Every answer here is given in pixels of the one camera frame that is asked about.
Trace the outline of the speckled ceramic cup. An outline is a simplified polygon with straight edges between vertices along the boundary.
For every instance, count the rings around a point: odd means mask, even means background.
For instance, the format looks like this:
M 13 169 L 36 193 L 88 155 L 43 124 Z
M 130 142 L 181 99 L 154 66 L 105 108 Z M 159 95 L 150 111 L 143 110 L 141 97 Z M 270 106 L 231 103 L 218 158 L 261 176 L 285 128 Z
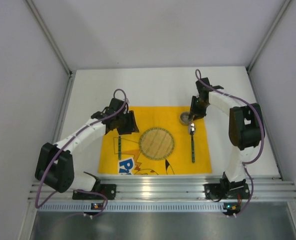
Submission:
M 188 111 L 184 111 L 180 114 L 180 123 L 183 126 L 188 126 L 191 123 L 191 120 L 189 119 L 190 113 Z

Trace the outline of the spoon with green handle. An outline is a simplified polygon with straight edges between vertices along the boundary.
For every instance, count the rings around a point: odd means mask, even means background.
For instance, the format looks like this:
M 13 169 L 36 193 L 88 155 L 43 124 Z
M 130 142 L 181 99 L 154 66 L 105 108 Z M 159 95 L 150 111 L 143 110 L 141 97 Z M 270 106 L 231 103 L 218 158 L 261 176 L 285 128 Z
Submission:
M 189 135 L 191 137 L 191 157 L 192 163 L 195 163 L 195 146 L 194 146 L 194 134 L 196 131 L 195 124 L 191 122 L 188 126 Z

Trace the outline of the fork with green handle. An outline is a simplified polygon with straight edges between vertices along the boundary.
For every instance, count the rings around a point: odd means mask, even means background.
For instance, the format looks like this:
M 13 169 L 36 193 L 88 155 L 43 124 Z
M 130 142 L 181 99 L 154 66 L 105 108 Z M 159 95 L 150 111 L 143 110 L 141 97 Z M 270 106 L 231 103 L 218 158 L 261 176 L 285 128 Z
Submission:
M 121 148 L 122 148 L 122 138 L 121 135 L 118 136 L 118 160 L 121 160 Z

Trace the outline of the round woven bamboo plate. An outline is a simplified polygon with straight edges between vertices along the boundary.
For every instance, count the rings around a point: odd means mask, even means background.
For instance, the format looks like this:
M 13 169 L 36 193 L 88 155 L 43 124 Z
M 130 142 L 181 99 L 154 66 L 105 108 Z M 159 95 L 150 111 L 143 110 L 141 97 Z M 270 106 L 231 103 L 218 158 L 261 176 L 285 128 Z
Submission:
M 165 160 L 172 154 L 175 148 L 175 140 L 168 130 L 153 127 L 141 135 L 139 148 L 141 153 L 150 160 Z

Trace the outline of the yellow pikachu placemat cloth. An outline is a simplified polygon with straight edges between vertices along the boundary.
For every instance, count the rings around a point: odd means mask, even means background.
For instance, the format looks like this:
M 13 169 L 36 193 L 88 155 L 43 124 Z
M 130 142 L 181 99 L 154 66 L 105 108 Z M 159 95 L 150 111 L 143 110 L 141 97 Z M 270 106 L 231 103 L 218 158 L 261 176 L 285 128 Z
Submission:
M 180 114 L 187 106 L 133 106 L 139 132 L 121 135 L 121 160 L 118 160 L 118 133 L 103 137 L 98 172 L 112 175 L 192 175 L 212 172 L 204 120 L 196 121 L 194 134 L 195 163 L 191 157 L 188 127 L 180 123 Z M 150 128 L 164 128 L 174 137 L 175 148 L 163 160 L 150 160 L 140 151 L 139 138 Z

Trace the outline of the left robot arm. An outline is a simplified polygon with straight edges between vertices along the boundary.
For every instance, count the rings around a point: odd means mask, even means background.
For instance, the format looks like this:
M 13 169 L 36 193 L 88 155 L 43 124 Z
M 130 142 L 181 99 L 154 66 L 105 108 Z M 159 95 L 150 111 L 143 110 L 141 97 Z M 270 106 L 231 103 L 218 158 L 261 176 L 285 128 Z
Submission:
M 109 106 L 95 112 L 77 131 L 41 147 L 35 178 L 59 193 L 68 189 L 92 191 L 99 179 L 85 170 L 79 154 L 113 130 L 120 135 L 139 131 L 134 111 L 129 110 L 128 103 L 115 97 Z

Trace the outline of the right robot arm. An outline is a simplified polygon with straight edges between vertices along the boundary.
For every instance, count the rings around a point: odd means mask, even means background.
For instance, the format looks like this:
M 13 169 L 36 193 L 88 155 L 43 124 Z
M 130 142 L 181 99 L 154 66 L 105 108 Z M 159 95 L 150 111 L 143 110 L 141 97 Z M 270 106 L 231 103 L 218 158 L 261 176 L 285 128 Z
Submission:
M 203 119 L 208 106 L 213 105 L 229 117 L 228 135 L 232 144 L 230 162 L 223 172 L 218 190 L 223 197 L 235 196 L 248 189 L 246 166 L 255 163 L 262 154 L 265 129 L 258 103 L 224 93 L 220 85 L 212 86 L 207 77 L 197 78 L 198 95 L 192 96 L 188 123 Z

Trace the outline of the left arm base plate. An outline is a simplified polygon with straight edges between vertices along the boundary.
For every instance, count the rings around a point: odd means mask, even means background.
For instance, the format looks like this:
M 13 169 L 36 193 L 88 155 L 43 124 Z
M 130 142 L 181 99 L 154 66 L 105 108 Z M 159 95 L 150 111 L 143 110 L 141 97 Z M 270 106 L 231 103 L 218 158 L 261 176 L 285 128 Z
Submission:
M 116 184 L 99 183 L 93 187 L 92 192 L 105 195 L 108 200 L 114 200 L 116 196 L 116 187 L 117 187 Z M 93 195 L 93 194 L 91 195 L 88 193 L 81 193 L 81 192 L 74 191 L 72 195 L 72 199 L 73 200 L 100 200 L 102 199 L 102 197 L 98 195 Z

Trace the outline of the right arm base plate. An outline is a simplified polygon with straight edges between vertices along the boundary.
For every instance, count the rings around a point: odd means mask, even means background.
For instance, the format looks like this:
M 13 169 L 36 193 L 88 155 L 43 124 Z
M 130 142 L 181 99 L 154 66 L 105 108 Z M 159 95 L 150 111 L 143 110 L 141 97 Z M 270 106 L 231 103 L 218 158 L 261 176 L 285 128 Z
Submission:
M 237 200 L 238 197 L 248 199 L 250 197 L 249 186 L 241 184 L 232 188 L 225 188 L 220 183 L 208 183 L 204 185 L 207 200 L 219 202 L 220 200 Z

